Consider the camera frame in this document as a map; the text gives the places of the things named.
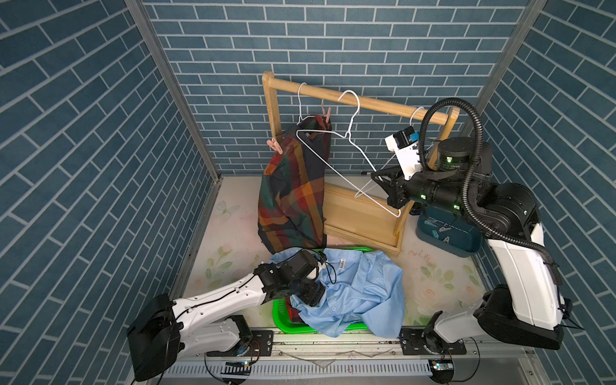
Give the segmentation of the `light blue shirt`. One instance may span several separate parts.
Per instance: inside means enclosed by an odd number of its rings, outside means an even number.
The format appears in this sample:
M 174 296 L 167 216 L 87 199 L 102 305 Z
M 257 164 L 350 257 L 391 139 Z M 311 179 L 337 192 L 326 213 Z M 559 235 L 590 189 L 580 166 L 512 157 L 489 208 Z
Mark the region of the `light blue shirt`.
M 326 292 L 317 306 L 291 296 L 305 324 L 328 337 L 339 337 L 349 325 L 364 323 L 380 338 L 399 335 L 405 313 L 403 271 L 384 252 L 323 250 L 327 264 L 317 280 Z M 339 268 L 346 259 L 344 270 Z

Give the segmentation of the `dark multicolour plaid shirt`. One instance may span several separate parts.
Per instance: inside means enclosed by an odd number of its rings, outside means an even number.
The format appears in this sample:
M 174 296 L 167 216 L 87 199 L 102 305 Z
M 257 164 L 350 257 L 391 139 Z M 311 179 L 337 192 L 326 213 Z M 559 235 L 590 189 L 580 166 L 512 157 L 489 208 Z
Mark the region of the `dark multicolour plaid shirt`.
M 331 123 L 313 115 L 277 139 L 283 154 L 274 152 L 266 166 L 258 199 L 258 235 L 270 253 L 327 245 L 323 202 L 330 130 Z

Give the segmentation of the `pink clothespin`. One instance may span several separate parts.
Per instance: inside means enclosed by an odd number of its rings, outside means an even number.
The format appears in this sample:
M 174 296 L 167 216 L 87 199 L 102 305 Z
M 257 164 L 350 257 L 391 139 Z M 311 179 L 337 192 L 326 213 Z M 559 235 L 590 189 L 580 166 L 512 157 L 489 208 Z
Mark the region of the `pink clothespin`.
M 326 124 L 330 123 L 331 108 L 329 107 L 328 109 L 325 109 L 325 107 L 322 105 L 321 109 L 322 109 L 321 117 L 322 117 L 323 121 Z
M 277 152 L 278 154 L 282 155 L 283 154 L 283 149 L 282 146 L 279 144 L 279 142 L 277 141 L 276 138 L 272 138 L 269 139 L 268 141 L 266 141 L 266 144 L 268 144 L 268 146 L 274 151 Z

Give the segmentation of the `red black plaid shirt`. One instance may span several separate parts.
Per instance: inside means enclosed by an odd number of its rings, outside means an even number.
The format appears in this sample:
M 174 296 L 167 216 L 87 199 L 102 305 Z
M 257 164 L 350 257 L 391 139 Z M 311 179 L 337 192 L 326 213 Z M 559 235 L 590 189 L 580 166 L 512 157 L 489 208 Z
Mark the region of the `red black plaid shirt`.
M 292 322 L 293 324 L 304 324 L 303 320 L 299 316 L 299 311 L 292 306 L 290 297 L 287 297 L 285 299 L 285 307 L 290 322 Z

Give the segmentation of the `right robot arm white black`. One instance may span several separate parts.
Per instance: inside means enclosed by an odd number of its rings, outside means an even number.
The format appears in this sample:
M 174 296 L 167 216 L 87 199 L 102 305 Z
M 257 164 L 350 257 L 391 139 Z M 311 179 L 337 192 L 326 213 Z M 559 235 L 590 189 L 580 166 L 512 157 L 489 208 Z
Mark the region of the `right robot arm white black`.
M 428 124 L 444 107 L 465 112 L 474 135 L 440 141 L 431 166 Z M 417 202 L 467 221 L 486 238 L 505 277 L 473 305 L 433 314 L 422 334 L 426 348 L 442 355 L 463 338 L 488 335 L 502 343 L 558 350 L 572 303 L 561 294 L 561 274 L 545 248 L 534 194 L 521 184 L 490 180 L 492 148 L 475 107 L 459 98 L 440 100 L 426 111 L 419 130 L 405 128 L 386 143 L 399 163 L 371 178 L 387 193 L 388 205 L 399 209 Z

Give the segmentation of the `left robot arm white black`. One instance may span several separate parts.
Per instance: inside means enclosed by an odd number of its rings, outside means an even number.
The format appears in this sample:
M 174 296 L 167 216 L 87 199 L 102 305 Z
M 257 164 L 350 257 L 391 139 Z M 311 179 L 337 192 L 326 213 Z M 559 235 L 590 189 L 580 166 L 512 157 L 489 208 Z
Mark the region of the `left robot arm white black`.
M 326 292 L 318 279 L 325 269 L 324 252 L 292 249 L 281 261 L 262 263 L 217 290 L 190 298 L 156 296 L 128 327 L 134 380 L 161 376 L 185 357 L 244 353 L 253 333 L 240 311 L 290 296 L 315 306 Z

